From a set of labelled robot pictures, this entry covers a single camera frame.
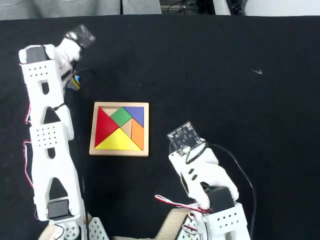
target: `tangram puzzle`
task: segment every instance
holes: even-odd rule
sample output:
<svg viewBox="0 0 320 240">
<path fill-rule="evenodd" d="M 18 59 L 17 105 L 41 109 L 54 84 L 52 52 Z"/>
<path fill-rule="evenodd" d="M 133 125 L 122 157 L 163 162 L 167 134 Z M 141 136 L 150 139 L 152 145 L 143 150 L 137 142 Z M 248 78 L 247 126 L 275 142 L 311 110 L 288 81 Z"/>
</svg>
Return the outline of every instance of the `tangram puzzle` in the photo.
<svg viewBox="0 0 320 240">
<path fill-rule="evenodd" d="M 149 155 L 149 103 L 96 102 L 91 155 Z"/>
</svg>

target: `black tabletop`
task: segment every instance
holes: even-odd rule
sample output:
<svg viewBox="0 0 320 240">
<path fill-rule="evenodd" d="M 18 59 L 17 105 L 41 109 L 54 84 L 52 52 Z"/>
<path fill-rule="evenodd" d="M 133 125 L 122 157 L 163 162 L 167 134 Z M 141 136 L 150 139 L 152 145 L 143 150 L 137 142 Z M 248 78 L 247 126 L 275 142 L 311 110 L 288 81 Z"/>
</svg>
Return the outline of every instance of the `black tabletop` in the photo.
<svg viewBox="0 0 320 240">
<path fill-rule="evenodd" d="M 0 238 L 35 240 L 22 142 L 28 95 L 18 50 L 58 45 L 85 24 L 96 42 L 84 52 L 79 92 L 66 94 L 84 169 L 85 202 L 110 236 L 152 238 L 170 206 L 190 203 L 168 160 L 166 134 L 186 121 L 229 149 L 257 192 L 255 238 L 318 239 L 320 182 L 320 17 L 106 16 L 0 21 Z M 149 102 L 149 157 L 89 156 L 94 102 Z M 238 186 L 250 226 L 251 189 L 215 149 Z"/>
</svg>

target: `green square piece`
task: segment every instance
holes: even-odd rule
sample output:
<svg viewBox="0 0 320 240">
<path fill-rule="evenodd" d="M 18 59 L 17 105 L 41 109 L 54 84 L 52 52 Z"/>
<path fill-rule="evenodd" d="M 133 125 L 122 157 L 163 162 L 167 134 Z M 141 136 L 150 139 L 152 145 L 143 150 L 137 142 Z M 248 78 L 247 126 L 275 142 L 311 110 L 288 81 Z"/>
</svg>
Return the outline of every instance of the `green square piece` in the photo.
<svg viewBox="0 0 320 240">
<path fill-rule="evenodd" d="M 123 107 L 120 107 L 110 117 L 120 128 L 132 118 L 132 116 Z"/>
</svg>

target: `robotic arm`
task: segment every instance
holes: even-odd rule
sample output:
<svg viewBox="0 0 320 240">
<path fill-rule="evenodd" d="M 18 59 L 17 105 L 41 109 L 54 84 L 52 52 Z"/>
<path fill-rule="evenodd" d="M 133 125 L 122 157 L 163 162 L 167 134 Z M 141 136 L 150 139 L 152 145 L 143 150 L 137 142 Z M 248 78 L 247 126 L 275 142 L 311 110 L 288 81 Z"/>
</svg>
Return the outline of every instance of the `robotic arm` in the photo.
<svg viewBox="0 0 320 240">
<path fill-rule="evenodd" d="M 243 207 L 236 202 L 238 189 L 205 140 L 189 122 L 168 137 L 176 148 L 169 160 L 188 196 L 196 201 L 198 210 L 192 210 L 191 215 L 201 239 L 250 240 Z M 195 139 L 194 148 L 190 139 Z"/>
<path fill-rule="evenodd" d="M 68 141 L 74 138 L 74 129 L 70 110 L 65 105 L 64 88 L 74 74 L 82 50 L 94 40 L 85 26 L 80 25 L 68 32 L 57 47 L 31 45 L 19 51 L 30 102 L 34 203 L 40 221 L 59 226 L 51 240 L 75 240 L 79 236 L 88 240 L 85 205 L 69 151 Z M 55 111 L 60 121 L 44 124 L 48 108 Z M 60 180 L 67 196 L 50 199 L 53 178 Z M 94 219 L 94 224 L 99 224 L 100 220 Z M 100 224 L 98 228 L 101 239 L 108 240 L 103 226 Z"/>
</svg>

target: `wooden puzzle frame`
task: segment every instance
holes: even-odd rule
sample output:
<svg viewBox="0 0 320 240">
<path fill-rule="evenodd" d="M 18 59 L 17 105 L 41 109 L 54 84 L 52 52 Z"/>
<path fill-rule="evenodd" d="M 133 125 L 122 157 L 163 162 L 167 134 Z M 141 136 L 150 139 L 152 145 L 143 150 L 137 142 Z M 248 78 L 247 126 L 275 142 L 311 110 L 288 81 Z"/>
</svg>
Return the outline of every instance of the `wooden puzzle frame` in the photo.
<svg viewBox="0 0 320 240">
<path fill-rule="evenodd" d="M 143 150 L 111 150 L 111 149 L 96 149 L 96 131 L 97 131 L 97 118 L 99 107 L 106 108 L 121 108 L 121 107 L 143 107 Z M 149 103 L 147 102 L 95 102 L 93 109 L 92 118 L 92 128 L 91 128 L 91 139 L 89 146 L 90 155 L 111 155 L 111 156 L 137 156 L 137 157 L 147 157 L 149 155 Z"/>
</svg>

